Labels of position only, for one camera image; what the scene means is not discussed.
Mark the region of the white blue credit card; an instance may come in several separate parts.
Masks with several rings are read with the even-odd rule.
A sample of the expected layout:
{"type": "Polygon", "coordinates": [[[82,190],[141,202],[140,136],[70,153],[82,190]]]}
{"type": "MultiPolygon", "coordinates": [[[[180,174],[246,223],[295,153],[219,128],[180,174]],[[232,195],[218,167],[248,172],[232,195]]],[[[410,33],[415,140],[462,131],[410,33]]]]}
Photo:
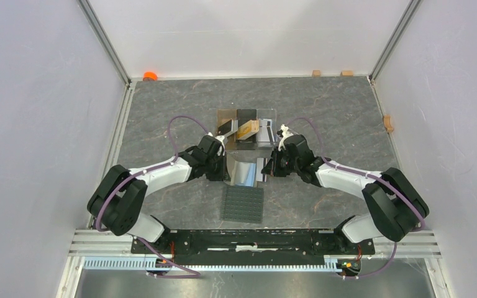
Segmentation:
{"type": "Polygon", "coordinates": [[[265,183],[267,181],[266,174],[262,173],[263,165],[257,165],[256,181],[259,183],[265,183]]]}

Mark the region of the grey blue card holder wallet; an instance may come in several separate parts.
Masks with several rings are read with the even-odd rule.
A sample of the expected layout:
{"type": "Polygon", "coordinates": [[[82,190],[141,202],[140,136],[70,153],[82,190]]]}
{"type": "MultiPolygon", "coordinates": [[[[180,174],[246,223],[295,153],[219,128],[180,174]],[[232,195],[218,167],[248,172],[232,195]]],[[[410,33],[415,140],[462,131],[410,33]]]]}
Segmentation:
{"type": "Polygon", "coordinates": [[[238,152],[227,154],[226,167],[227,176],[224,182],[230,186],[258,187],[256,181],[257,165],[266,166],[268,158],[253,154],[247,151],[246,155],[239,155],[238,152]]]}

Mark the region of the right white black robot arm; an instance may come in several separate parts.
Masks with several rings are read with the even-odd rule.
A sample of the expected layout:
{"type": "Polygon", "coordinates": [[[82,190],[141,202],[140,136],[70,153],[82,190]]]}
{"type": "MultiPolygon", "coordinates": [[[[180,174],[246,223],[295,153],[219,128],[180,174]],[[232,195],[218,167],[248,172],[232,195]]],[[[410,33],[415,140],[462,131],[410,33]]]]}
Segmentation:
{"type": "Polygon", "coordinates": [[[334,236],[341,253],[352,252],[363,240],[385,237],[401,241],[408,233],[422,230],[430,210],[400,169],[364,171],[315,155],[303,135],[282,140],[261,171],[273,177],[297,174],[304,183],[336,189],[362,199],[368,213],[343,221],[334,236]]]}

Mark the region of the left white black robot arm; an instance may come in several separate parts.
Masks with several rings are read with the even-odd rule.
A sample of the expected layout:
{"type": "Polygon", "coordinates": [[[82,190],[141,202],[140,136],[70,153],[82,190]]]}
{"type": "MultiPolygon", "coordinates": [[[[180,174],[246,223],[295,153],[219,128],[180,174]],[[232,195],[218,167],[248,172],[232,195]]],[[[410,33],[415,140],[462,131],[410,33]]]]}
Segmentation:
{"type": "Polygon", "coordinates": [[[164,162],[146,168],[111,167],[87,204],[88,212],[96,218],[96,229],[143,238],[155,253],[166,251],[170,246],[168,229],[154,216],[142,212],[144,199],[202,176],[223,181],[227,174],[226,141],[225,136],[207,134],[198,145],[164,162]]]}

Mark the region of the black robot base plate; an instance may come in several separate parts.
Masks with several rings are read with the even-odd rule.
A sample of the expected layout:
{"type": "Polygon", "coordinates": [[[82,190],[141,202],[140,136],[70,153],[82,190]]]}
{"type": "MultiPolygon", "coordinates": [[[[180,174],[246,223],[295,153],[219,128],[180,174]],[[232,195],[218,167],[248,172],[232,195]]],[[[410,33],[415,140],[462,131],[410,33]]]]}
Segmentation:
{"type": "Polygon", "coordinates": [[[332,229],[171,230],[152,247],[180,265],[321,265],[325,256],[373,255],[372,239],[352,243],[332,229]]]}

